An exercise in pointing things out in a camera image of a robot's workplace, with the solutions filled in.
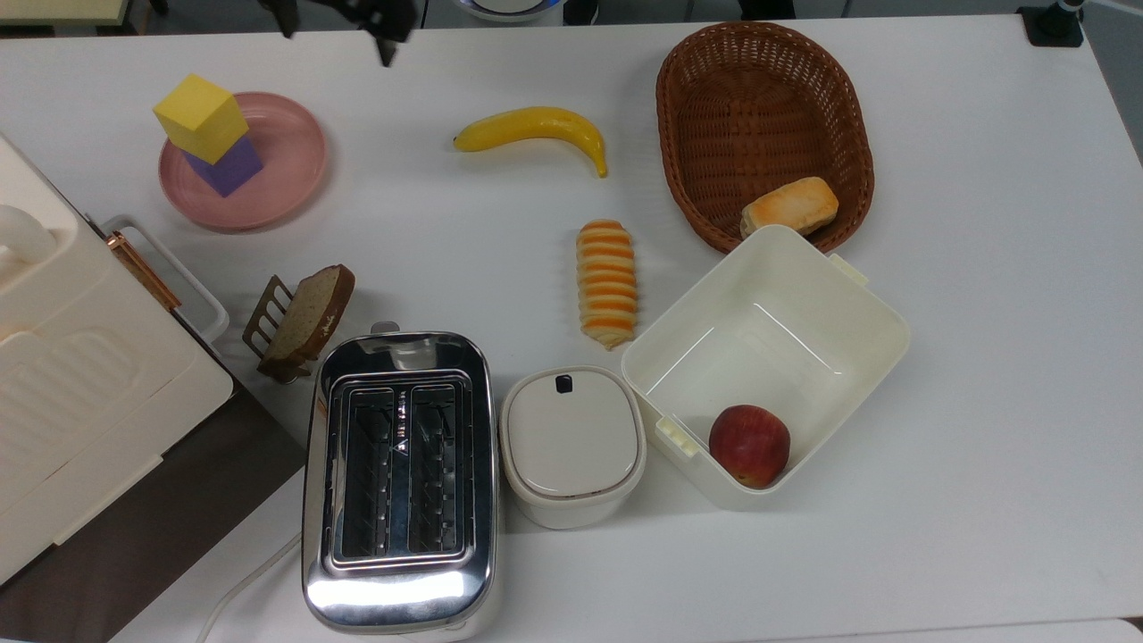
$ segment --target container handle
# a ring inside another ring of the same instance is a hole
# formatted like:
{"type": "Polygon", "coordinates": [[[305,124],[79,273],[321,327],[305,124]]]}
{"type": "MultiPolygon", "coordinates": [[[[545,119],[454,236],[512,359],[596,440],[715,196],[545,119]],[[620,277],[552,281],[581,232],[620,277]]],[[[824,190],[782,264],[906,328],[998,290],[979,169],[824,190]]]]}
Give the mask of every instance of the container handle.
{"type": "Polygon", "coordinates": [[[830,255],[830,263],[836,265],[842,274],[849,276],[861,287],[865,287],[869,283],[869,276],[862,274],[856,267],[849,264],[848,260],[841,258],[841,255],[833,252],[830,255]]]}
{"type": "Polygon", "coordinates": [[[202,284],[202,281],[199,281],[198,278],[195,278],[194,274],[192,274],[191,271],[183,265],[183,262],[178,260],[178,258],[175,257],[169,249],[167,249],[167,246],[162,244],[159,239],[152,236],[146,230],[143,228],[142,225],[138,224],[137,220],[135,220],[135,217],[129,214],[115,216],[104,223],[102,227],[110,230],[111,232],[118,232],[123,227],[134,227],[139,234],[143,234],[143,238],[154,246],[154,249],[159,250],[159,254],[161,254],[162,257],[170,263],[171,267],[177,270],[178,273],[182,274],[183,279],[186,279],[186,282],[190,283],[192,288],[198,290],[199,295],[201,295],[210,307],[214,308],[214,321],[211,321],[210,325],[206,329],[198,330],[199,336],[202,337],[202,341],[210,344],[222,337],[223,331],[225,331],[226,327],[230,325],[230,314],[226,313],[226,308],[222,305],[222,302],[210,294],[210,290],[202,284]]]}
{"type": "Polygon", "coordinates": [[[671,451],[684,461],[690,460],[702,450],[702,447],[670,418],[660,418],[658,423],[655,423],[655,429],[665,439],[663,442],[671,451]]]}

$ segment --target red apple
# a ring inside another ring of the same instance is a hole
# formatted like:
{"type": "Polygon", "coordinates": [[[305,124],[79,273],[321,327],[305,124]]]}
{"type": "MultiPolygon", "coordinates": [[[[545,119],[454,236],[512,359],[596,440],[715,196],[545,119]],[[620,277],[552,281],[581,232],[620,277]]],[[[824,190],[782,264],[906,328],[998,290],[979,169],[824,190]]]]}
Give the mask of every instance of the red apple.
{"type": "Polygon", "coordinates": [[[711,456],[740,484],[762,489],[790,461],[790,431],[769,411],[730,407],[711,427],[711,456]]]}

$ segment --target pink plate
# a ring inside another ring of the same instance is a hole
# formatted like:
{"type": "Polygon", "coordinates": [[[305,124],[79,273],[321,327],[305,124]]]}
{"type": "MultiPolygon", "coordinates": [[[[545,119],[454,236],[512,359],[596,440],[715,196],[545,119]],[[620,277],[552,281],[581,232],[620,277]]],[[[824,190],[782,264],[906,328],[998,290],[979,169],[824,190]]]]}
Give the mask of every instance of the pink plate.
{"type": "Polygon", "coordinates": [[[302,105],[263,91],[235,94],[250,124],[250,143],[262,170],[219,196],[170,140],[159,155],[159,183],[167,199],[191,220],[223,230],[249,230],[286,216],[318,187],[326,169],[326,137],[302,105]]]}

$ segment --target power cord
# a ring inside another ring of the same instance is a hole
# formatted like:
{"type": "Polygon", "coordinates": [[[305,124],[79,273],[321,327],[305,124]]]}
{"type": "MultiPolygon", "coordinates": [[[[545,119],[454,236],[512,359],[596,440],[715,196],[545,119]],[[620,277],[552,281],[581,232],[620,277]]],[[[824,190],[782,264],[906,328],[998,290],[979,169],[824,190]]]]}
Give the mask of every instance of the power cord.
{"type": "Polygon", "coordinates": [[[238,582],[238,585],[231,588],[231,590],[227,592],[226,595],[218,601],[218,604],[215,605],[215,609],[213,612],[210,612],[210,617],[207,619],[207,622],[202,624],[202,630],[199,632],[199,637],[198,640],[195,640],[195,643],[203,643],[207,640],[207,636],[210,636],[210,629],[214,627],[215,621],[218,620],[218,616],[222,614],[222,611],[226,609],[226,605],[234,600],[234,596],[241,594],[242,590],[249,587],[251,582],[258,580],[258,578],[262,574],[270,571],[270,568],[274,566],[278,563],[278,561],[281,561],[283,557],[286,557],[286,554],[289,554],[290,550],[297,547],[299,542],[302,542],[302,532],[297,532],[297,535],[294,538],[291,538],[289,542],[283,545],[282,548],[278,550],[278,553],[275,553],[273,556],[266,560],[265,563],[262,563],[261,568],[250,572],[248,577],[243,578],[238,582]]]}

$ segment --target bun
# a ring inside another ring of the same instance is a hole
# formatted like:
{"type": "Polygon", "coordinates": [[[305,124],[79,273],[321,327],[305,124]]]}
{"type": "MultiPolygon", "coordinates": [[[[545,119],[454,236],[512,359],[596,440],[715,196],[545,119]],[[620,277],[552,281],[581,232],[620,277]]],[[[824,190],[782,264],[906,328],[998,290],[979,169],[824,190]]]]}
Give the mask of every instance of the bun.
{"type": "Polygon", "coordinates": [[[288,384],[306,362],[317,360],[337,329],[354,281],[353,272],[342,264],[302,279],[258,363],[258,372],[288,384]]]}
{"type": "Polygon", "coordinates": [[[809,234],[833,220],[837,214],[838,198],[825,180],[817,176],[799,178],[742,208],[742,238],[772,223],[809,234]]]}
{"type": "Polygon", "coordinates": [[[576,238],[580,330],[607,351],[636,337],[636,255],[617,220],[598,218],[576,238]]]}

